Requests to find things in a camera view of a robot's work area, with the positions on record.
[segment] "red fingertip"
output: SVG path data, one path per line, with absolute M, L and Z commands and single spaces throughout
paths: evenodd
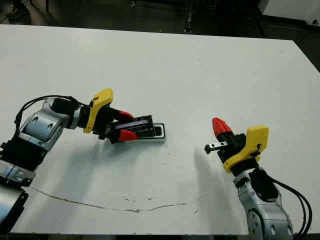
M 132 131 L 121 130 L 118 141 L 120 141 L 120 142 L 131 141 L 131 140 L 136 140 L 138 138 L 139 138 L 139 136 Z
M 134 116 L 132 116 L 130 113 L 126 111 L 119 111 L 118 118 L 116 118 L 116 120 L 120 122 L 128 122 L 128 121 L 131 121 L 132 119 L 134 119 Z
M 214 117 L 212 119 L 212 127 L 216 138 L 222 133 L 232 132 L 231 128 L 226 124 L 226 122 L 218 117 Z

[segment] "dark floor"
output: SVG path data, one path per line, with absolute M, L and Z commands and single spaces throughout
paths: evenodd
M 131 8 L 131 0 L 49 0 L 48 14 L 45 0 L 33 0 L 33 4 L 27 0 L 31 15 L 9 21 L 6 13 L 12 0 L 0 0 L 0 23 L 183 34 L 188 27 L 189 3 L 209 3 L 211 9 L 194 5 L 192 34 L 293 40 L 320 71 L 320 27 L 306 30 L 299 22 L 266 19 L 257 14 L 256 7 L 243 4 L 245 0 L 233 3 L 234 8 L 227 0 L 221 1 L 227 4 L 219 4 L 219 0 L 169 1 L 181 4 L 137 1 Z

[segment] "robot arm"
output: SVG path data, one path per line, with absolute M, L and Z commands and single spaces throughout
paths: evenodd
M 1 144 L 0 234 L 8 233 L 18 220 L 28 198 L 22 187 L 31 184 L 37 167 L 64 129 L 80 127 L 85 133 L 93 131 L 99 139 L 109 138 L 112 143 L 136 140 L 140 137 L 138 130 L 151 134 L 155 131 L 151 116 L 148 116 L 149 121 L 141 123 L 131 114 L 111 108 L 113 93 L 110 88 L 97 93 L 90 105 L 82 104 L 73 97 L 36 99 L 44 99 L 42 109 L 32 114 L 20 128 L 23 110 L 33 104 L 33 101 L 27 102 L 16 117 L 13 138 Z M 130 126 L 121 127 L 118 123 Z
M 238 197 L 245 210 L 250 239 L 302 239 L 312 220 L 310 204 L 301 193 L 268 176 L 258 164 L 259 155 L 267 147 L 268 127 L 250 127 L 246 135 L 234 135 L 230 127 L 219 118 L 212 120 L 212 126 L 219 143 L 207 144 L 204 150 L 207 154 L 218 150 L 217 154 L 225 171 L 235 176 L 233 183 L 238 189 Z M 296 236 L 293 234 L 291 220 L 282 207 L 280 191 L 274 183 L 299 195 L 297 196 L 302 204 L 304 220 Z M 304 232 L 305 207 L 301 198 L 309 209 L 309 220 Z

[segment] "white table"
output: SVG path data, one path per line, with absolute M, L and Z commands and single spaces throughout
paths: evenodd
M 66 129 L 26 188 L 13 232 L 247 234 L 233 176 L 204 152 L 216 142 L 212 117 L 235 133 L 270 127 L 260 164 L 307 197 L 310 233 L 320 232 L 320 74 L 294 42 L 12 25 L 0 35 L 0 142 L 26 101 L 88 103 L 105 87 L 114 108 L 152 114 L 167 133 L 164 144 L 111 145 Z M 281 193 L 297 231 L 300 204 Z

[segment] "gray scratch line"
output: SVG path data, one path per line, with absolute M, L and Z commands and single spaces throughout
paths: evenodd
M 141 213 L 141 212 L 151 212 L 157 209 L 161 209 L 161 208 L 168 208 L 168 207 L 174 207 L 174 206 L 181 206 L 181 205 L 188 205 L 188 204 L 194 204 L 196 201 L 198 201 L 199 199 L 201 199 L 202 197 L 198 197 L 196 200 L 193 200 L 189 203 L 187 202 L 180 202 L 180 203 L 176 203 L 176 204 L 167 204 L 167 205 L 161 205 L 161 206 L 157 206 L 154 208 L 150 208 L 150 209 L 120 209 L 120 208 L 108 208 L 105 206 L 99 206 L 99 205 L 93 205 L 93 204 L 88 204 L 88 203 L 84 203 L 84 202 L 80 202 L 80 201 L 73 201 L 73 200 L 68 200 L 66 198 L 62 198 L 62 197 L 58 197 L 58 196 L 53 196 L 51 194 L 48 194 L 44 191 L 41 191 L 39 189 L 34 188 L 33 186 L 31 186 L 31 188 L 35 191 L 37 191 L 38 193 L 41 193 L 43 195 L 46 195 L 50 198 L 53 199 L 57 199 L 57 200 L 61 200 L 67 203 L 72 203 L 72 204 L 80 204 L 80 205 L 84 205 L 84 206 L 88 206 L 88 207 L 93 207 L 93 208 L 98 208 L 98 209 L 104 209 L 104 210 L 111 210 L 111 211 L 121 211 L 121 212 L 132 212 L 132 213 Z
M 68 203 L 73 203 L 73 204 L 81 204 L 81 205 L 85 205 L 85 206 L 89 206 L 89 207 L 94 207 L 94 208 L 98 208 L 98 209 L 105 209 L 104 206 L 98 206 L 98 205 L 92 205 L 92 204 L 88 204 L 88 203 L 84 203 L 84 202 L 79 202 L 79 201 L 72 201 L 72 200 L 68 200 L 66 198 L 62 198 L 62 197 L 58 197 L 58 196 L 53 196 L 53 195 L 50 195 L 44 191 L 41 191 L 41 190 L 38 190 L 36 188 L 34 188 L 33 186 L 31 187 L 33 190 L 39 192 L 39 193 L 42 193 L 50 198 L 53 198 L 53 199 L 58 199 L 58 200 L 61 200 L 61 201 L 65 201 L 65 202 L 68 202 Z

